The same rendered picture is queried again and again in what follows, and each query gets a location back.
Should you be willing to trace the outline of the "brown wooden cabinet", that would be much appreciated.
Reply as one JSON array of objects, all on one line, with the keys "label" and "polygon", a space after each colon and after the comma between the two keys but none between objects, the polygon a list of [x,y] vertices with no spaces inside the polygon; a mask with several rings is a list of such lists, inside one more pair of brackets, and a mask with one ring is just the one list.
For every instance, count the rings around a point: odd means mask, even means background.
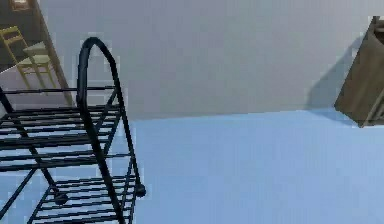
[{"label": "brown wooden cabinet", "polygon": [[384,19],[374,16],[334,107],[362,128],[384,125]]}]

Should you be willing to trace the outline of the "yellow wooden chair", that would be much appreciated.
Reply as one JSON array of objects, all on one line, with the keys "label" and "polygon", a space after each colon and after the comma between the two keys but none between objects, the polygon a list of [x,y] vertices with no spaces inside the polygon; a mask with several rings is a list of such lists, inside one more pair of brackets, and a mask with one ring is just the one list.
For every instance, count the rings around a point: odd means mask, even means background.
[{"label": "yellow wooden chair", "polygon": [[[51,72],[51,59],[43,41],[29,46],[17,26],[0,29],[0,40],[3,42],[7,53],[12,58],[17,71],[28,89],[31,88],[31,85],[27,76],[31,74],[37,76],[39,84],[43,89],[46,88],[42,78],[43,74],[46,74],[53,87],[56,87]],[[23,52],[26,56],[23,60],[18,60],[12,51],[11,46],[17,42],[21,42],[24,46]]]}]

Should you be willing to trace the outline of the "brown framed wall picture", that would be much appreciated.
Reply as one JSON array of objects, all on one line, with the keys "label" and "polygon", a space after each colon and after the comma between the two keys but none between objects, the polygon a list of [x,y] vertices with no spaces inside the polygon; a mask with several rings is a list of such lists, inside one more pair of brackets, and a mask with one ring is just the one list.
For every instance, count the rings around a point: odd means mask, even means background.
[{"label": "brown framed wall picture", "polygon": [[9,0],[13,11],[24,11],[30,9],[29,0]]}]

